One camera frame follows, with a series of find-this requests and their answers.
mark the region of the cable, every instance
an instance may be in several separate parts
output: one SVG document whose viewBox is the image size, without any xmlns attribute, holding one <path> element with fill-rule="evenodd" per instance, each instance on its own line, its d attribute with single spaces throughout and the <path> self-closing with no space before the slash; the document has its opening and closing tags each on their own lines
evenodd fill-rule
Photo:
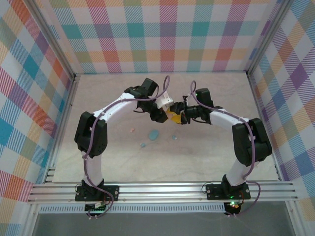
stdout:
<svg viewBox="0 0 315 236">
<path fill-rule="evenodd" d="M 207 183 L 213 184 L 213 183 L 211 183 L 211 182 L 205 182 L 205 183 L 202 185 L 202 187 L 201 187 L 201 192 L 202 192 L 203 194 L 206 194 L 206 195 L 207 195 L 207 193 L 203 191 L 203 187 L 204 187 Z"/>
<path fill-rule="evenodd" d="M 110 196 L 112 202 L 111 202 L 111 205 L 109 206 L 109 208 L 107 210 L 105 210 L 102 214 L 100 214 L 98 217 L 97 216 L 91 216 L 90 213 L 88 212 L 88 216 L 90 219 L 98 219 L 98 218 L 101 218 L 103 215 L 105 215 L 109 210 L 110 208 L 113 206 L 113 203 L 114 203 L 114 197 L 113 195 L 104 190 L 104 189 L 101 189 L 99 187 L 97 187 L 90 179 L 89 177 L 89 174 L 88 174 L 88 168 L 87 168 L 87 160 L 88 160 L 88 155 L 90 154 L 91 152 L 91 149 L 92 149 L 92 145 L 93 145 L 93 138 L 94 138 L 94 132 L 95 132 L 95 127 L 96 127 L 96 123 L 98 122 L 98 120 L 105 114 L 105 112 L 107 110 L 109 110 L 110 108 L 112 108 L 113 106 L 116 106 L 117 104 L 121 103 L 121 102 L 129 102 L 129 101 L 153 101 L 153 100 L 156 100 L 157 98 L 161 97 L 165 92 L 166 90 L 168 89 L 168 86 L 169 86 L 169 83 L 170 83 L 170 77 L 169 75 L 167 75 L 164 79 L 164 83 L 163 83 L 163 91 L 158 94 L 156 97 L 153 97 L 153 98 L 144 98 L 144 99 L 141 99 L 141 98 L 127 98 L 127 99 L 122 99 L 122 100 L 117 100 L 111 104 L 109 104 L 104 110 L 103 112 L 101 112 L 95 119 L 93 125 L 92 125 L 92 130 L 91 130 L 91 139 L 90 139 L 90 144 L 89 144 L 89 147 L 88 147 L 88 150 L 87 152 L 82 156 L 82 158 L 84 159 L 84 174 L 87 178 L 87 181 L 90 183 L 90 185 L 92 187 L 94 187 L 95 189 L 97 189 L 98 191 L 101 191 L 107 195 Z"/>
<path fill-rule="evenodd" d="M 139 111 L 133 111 L 133 112 L 136 112 L 136 113 L 145 113 L 145 111 L 141 111 L 141 112 L 139 112 Z"/>
<path fill-rule="evenodd" d="M 242 195 L 242 204 L 244 203 L 244 193 L 240 190 L 240 193 Z"/>
<path fill-rule="evenodd" d="M 204 104 L 202 104 L 201 102 L 198 101 L 197 97 L 196 97 L 196 94 L 194 93 L 194 91 L 196 90 L 196 87 L 197 87 L 197 83 L 195 80 L 193 80 L 190 84 L 190 92 L 191 92 L 191 95 L 193 96 L 193 98 L 195 99 L 195 101 L 200 105 L 200 106 L 203 106 L 205 108 L 208 108 L 209 110 L 211 111 L 216 111 L 216 112 L 220 112 L 220 113 L 224 113 L 224 114 L 227 114 L 229 115 L 230 117 L 233 117 L 233 118 L 236 118 L 238 120 L 240 120 L 242 123 L 244 123 L 244 125 L 246 126 L 246 128 L 248 129 L 249 131 L 249 134 L 250 134 L 250 137 L 251 137 L 251 145 L 252 145 L 252 164 L 251 164 L 251 168 L 250 170 L 245 174 L 243 175 L 243 180 L 246 181 L 246 177 L 249 176 L 252 172 L 252 170 L 254 169 L 254 165 L 255 165 L 255 155 L 256 155 L 256 152 L 255 152 L 255 142 L 254 142 L 254 137 L 253 137 L 253 134 L 252 134 L 252 129 L 250 127 L 250 125 L 244 120 L 242 119 L 241 117 L 238 117 L 232 113 L 229 113 L 227 111 L 222 111 L 222 110 L 219 110 L 219 109 L 216 109 L 216 108 L 213 108 L 213 107 L 208 107 Z M 258 195 L 257 195 L 257 198 L 255 199 L 255 201 L 253 202 L 253 204 L 248 208 L 246 209 L 245 211 L 239 213 L 238 215 L 240 214 L 243 214 L 245 212 L 247 212 L 249 209 L 251 209 L 258 201 L 259 199 L 259 196 L 260 196 L 260 192 L 261 192 L 261 187 L 259 185 L 258 182 L 255 182 L 255 181 L 247 181 L 247 183 L 254 183 L 256 185 L 258 185 Z"/>
<path fill-rule="evenodd" d="M 194 118 L 191 118 L 193 121 L 197 122 L 197 123 L 202 123 L 202 124 L 208 124 L 207 122 L 204 122 L 204 121 L 199 121 L 199 120 L 196 120 Z"/>
</svg>

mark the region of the aluminum frame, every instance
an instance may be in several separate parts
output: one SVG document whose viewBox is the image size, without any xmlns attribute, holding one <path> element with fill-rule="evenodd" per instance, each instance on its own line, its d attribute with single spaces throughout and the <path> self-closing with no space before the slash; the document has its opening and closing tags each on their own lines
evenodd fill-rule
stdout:
<svg viewBox="0 0 315 236">
<path fill-rule="evenodd" d="M 125 203 L 224 203 L 227 200 L 207 200 L 201 187 L 207 181 L 198 182 L 110 182 L 106 185 L 120 187 L 118 201 Z M 30 204 L 93 204 L 96 202 L 76 202 L 75 186 L 78 182 L 49 183 L 34 185 L 29 196 Z M 260 201 L 297 201 L 297 192 L 292 182 L 288 181 L 259 181 L 261 186 Z M 258 186 L 249 183 L 252 202 L 257 198 Z"/>
</svg>

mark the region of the small blue piece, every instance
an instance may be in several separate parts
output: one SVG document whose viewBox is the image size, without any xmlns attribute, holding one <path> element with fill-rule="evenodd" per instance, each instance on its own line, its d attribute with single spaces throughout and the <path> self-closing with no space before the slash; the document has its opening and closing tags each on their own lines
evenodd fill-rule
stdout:
<svg viewBox="0 0 315 236">
<path fill-rule="evenodd" d="M 149 139 L 151 141 L 154 141 L 155 139 L 158 138 L 159 135 L 159 131 L 157 129 L 151 130 L 151 132 L 149 133 Z"/>
</svg>

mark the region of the black mounting bracket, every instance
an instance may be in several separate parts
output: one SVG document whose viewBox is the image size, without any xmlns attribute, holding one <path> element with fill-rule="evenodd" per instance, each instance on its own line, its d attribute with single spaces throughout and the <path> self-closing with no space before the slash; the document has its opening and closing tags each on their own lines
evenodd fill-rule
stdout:
<svg viewBox="0 0 315 236">
<path fill-rule="evenodd" d="M 98 185 L 99 188 L 111 193 L 114 197 L 114 202 L 118 201 L 119 186 L 118 185 L 104 185 L 104 180 Z M 98 201 L 112 201 L 111 197 L 96 188 L 89 186 L 84 181 L 82 185 L 76 188 L 75 201 L 76 202 L 98 202 Z"/>
<path fill-rule="evenodd" d="M 230 191 L 228 194 L 224 192 L 222 184 L 206 185 L 207 200 L 242 200 L 250 199 L 251 194 L 246 183 L 238 186 L 237 190 Z"/>
</svg>

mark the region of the plaid wallpaper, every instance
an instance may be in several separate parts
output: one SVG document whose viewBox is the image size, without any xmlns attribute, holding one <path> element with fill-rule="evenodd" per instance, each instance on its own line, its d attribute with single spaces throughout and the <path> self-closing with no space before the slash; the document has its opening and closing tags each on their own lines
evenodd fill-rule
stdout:
<svg viewBox="0 0 315 236">
<path fill-rule="evenodd" d="M 252 50 L 252 53 L 251 53 L 251 55 L 250 55 L 250 58 L 249 58 L 249 60 L 248 60 L 247 63 L 246 63 L 245 70 L 248 70 L 248 69 L 249 69 L 249 66 L 250 66 L 250 64 L 251 64 L 251 62 L 252 62 L 252 59 L 253 59 L 254 56 L 256 55 L 256 52 L 257 52 L 258 48 L 261 46 L 261 43 L 262 43 L 262 41 L 263 41 L 263 39 L 264 39 L 266 33 L 268 32 L 268 30 L 269 30 L 269 28 L 270 28 L 270 26 L 271 26 L 271 24 L 272 24 L 272 21 L 273 21 L 274 18 L 276 17 L 276 15 L 277 15 L 277 13 L 278 13 L 278 11 L 279 11 L 279 8 L 280 8 L 282 2 L 283 2 L 283 0 L 277 0 L 277 2 L 276 2 L 276 4 L 275 4 L 274 8 L 272 9 L 271 14 L 269 15 L 269 18 L 268 18 L 268 20 L 267 20 L 267 22 L 266 22 L 266 24 L 265 24 L 263 30 L 262 30 L 261 33 L 260 33 L 260 36 L 259 36 L 259 38 L 258 38 L 258 41 L 257 41 L 257 43 L 256 43 L 256 45 L 255 45 L 255 47 L 254 47 L 254 49 Z"/>
<path fill-rule="evenodd" d="M 315 0 L 295 0 L 251 82 L 285 180 L 315 232 Z"/>
<path fill-rule="evenodd" d="M 22 0 L 0 0 L 0 235 L 15 236 L 40 181 L 70 79 Z"/>
<path fill-rule="evenodd" d="M 275 15 L 268 19 L 268 7 L 281 2 L 49 0 L 47 7 L 36 1 L 84 73 L 244 70 Z"/>
</svg>

